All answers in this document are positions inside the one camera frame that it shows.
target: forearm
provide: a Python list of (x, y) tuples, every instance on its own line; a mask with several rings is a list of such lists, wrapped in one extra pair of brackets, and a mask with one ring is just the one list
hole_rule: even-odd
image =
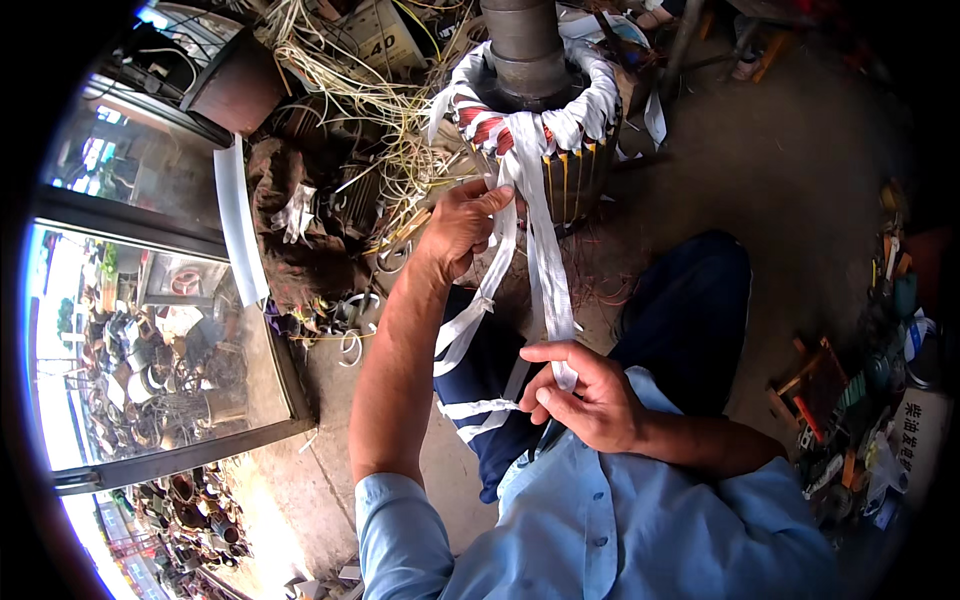
[(420, 446), (449, 289), (440, 269), (414, 252), (391, 291), (353, 395), (349, 452), (355, 482), (394, 472), (423, 485)]
[(783, 445), (746, 425), (709, 417), (644, 411), (631, 451), (714, 479), (751, 473), (778, 456)]

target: dark blue pants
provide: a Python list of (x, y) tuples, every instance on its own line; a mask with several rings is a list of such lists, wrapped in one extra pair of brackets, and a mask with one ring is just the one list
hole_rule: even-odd
[[(747, 252), (728, 233), (707, 231), (687, 240), (640, 276), (636, 293), (617, 318), (619, 342), (610, 358), (624, 369), (649, 370), (660, 390), (685, 414), (720, 417), (743, 349), (752, 277)], [(444, 322), (472, 297), (470, 291), (454, 286)], [(523, 343), (510, 327), (484, 317), (460, 364), (434, 378), (441, 402), (502, 397)], [(540, 368), (532, 366), (527, 379)], [(454, 423), (460, 428), (480, 424), (486, 417)], [(496, 500), (496, 486), (507, 468), (537, 444), (544, 428), (531, 424), (526, 413), (511, 411), (501, 427), (469, 442), (480, 459), (481, 500)]]

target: light blue shirt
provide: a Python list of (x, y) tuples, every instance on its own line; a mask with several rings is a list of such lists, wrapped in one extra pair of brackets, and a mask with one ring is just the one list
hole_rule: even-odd
[[(652, 410), (680, 413), (646, 370)], [(829, 598), (836, 565), (789, 464), (715, 485), (565, 432), (500, 488), (500, 519), (460, 557), (412, 479), (356, 486), (366, 600), (381, 598)]]

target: left hand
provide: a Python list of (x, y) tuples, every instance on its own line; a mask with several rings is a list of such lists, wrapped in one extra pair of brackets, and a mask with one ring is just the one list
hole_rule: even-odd
[(467, 272), (473, 255), (487, 249), (494, 212), (514, 198), (509, 185), (487, 190), (483, 180), (473, 180), (443, 192), (430, 225), (414, 256), (423, 256), (439, 268), (447, 285)]

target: knee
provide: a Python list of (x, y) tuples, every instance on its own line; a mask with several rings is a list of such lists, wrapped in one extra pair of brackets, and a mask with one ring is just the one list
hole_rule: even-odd
[(711, 229), (690, 241), (696, 243), (700, 255), (709, 261), (719, 274), (735, 279), (745, 278), (747, 281), (752, 277), (747, 249), (726, 231)]

